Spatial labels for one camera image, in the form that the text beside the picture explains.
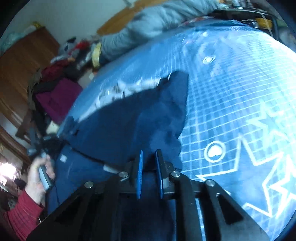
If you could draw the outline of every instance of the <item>red clothing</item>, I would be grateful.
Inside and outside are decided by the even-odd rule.
[[[43,208],[36,204],[29,195],[23,191],[15,208],[5,212],[4,218],[21,241],[36,228],[37,220]]]

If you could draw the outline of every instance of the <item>wooden headboard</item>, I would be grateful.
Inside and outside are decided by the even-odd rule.
[[[110,18],[102,27],[97,30],[97,33],[99,35],[117,33],[133,19],[137,12],[140,12],[146,7],[154,6],[165,1],[166,0],[138,0],[134,2],[133,8],[126,7]]]

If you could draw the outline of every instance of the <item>person's arm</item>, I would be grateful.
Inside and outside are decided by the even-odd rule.
[[[29,170],[28,184],[20,195],[15,208],[4,213],[4,218],[21,241],[25,241],[28,235],[36,228],[37,219],[43,210],[41,206],[44,187],[39,178],[38,168],[45,165],[47,174],[54,179],[54,171],[50,163],[50,157],[36,158]]]

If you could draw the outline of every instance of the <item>finger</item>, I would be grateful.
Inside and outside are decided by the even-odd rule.
[[[32,169],[38,169],[40,166],[45,165],[46,159],[37,157],[34,159],[34,161],[31,164]]]
[[[46,166],[46,173],[47,173],[47,175],[51,179],[54,179],[55,178],[55,174],[54,174],[54,169],[52,167],[51,161],[50,160],[46,161],[45,166]]]

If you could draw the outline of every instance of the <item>purple cloth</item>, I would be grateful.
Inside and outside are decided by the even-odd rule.
[[[56,124],[61,124],[82,87],[67,78],[62,78],[52,92],[36,94],[44,111]]]

